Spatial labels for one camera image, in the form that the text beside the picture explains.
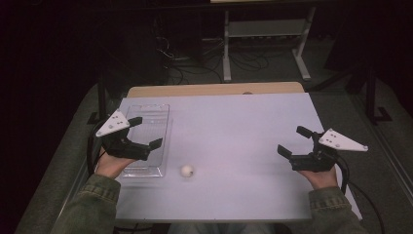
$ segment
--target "transparent plastic box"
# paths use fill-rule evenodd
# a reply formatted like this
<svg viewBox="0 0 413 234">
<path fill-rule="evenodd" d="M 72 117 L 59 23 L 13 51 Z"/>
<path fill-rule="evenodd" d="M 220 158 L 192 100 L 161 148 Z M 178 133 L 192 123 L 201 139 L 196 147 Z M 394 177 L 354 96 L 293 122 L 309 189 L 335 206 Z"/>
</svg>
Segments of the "transparent plastic box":
<svg viewBox="0 0 413 234">
<path fill-rule="evenodd" d="M 127 119 L 142 117 L 142 124 L 132 127 L 128 139 L 135 143 L 149 144 L 162 138 L 161 147 L 152 150 L 147 161 L 138 160 L 129 164 L 121 177 L 161 177 L 165 174 L 167 131 L 169 122 L 169 105 L 131 105 Z"/>
</svg>

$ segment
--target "white ball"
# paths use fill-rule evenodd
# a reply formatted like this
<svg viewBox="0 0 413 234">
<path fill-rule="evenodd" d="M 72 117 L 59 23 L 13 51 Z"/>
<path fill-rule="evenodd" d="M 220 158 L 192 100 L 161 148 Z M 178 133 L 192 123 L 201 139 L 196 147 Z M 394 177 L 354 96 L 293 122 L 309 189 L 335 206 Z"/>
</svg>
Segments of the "white ball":
<svg viewBox="0 0 413 234">
<path fill-rule="evenodd" d="M 191 177 L 194 174 L 194 167 L 190 165 L 182 166 L 181 175 L 184 177 Z"/>
</svg>

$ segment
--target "white table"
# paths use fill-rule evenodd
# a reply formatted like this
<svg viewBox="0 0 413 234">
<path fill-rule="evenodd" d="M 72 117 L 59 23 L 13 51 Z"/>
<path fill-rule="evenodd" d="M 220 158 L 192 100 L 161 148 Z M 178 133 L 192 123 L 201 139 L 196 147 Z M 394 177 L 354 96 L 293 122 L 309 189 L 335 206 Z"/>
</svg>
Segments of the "white table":
<svg viewBox="0 0 413 234">
<path fill-rule="evenodd" d="M 132 97 L 122 101 L 121 111 L 125 114 L 132 104 L 169 104 L 167 172 L 155 178 L 118 178 L 118 220 L 311 218 L 310 183 L 277 153 L 278 144 L 294 154 L 312 150 L 313 142 L 295 133 L 299 125 L 323 131 L 308 94 Z M 180 175 L 183 165 L 195 168 L 192 177 Z M 350 190 L 346 196 L 361 218 Z"/>
</svg>

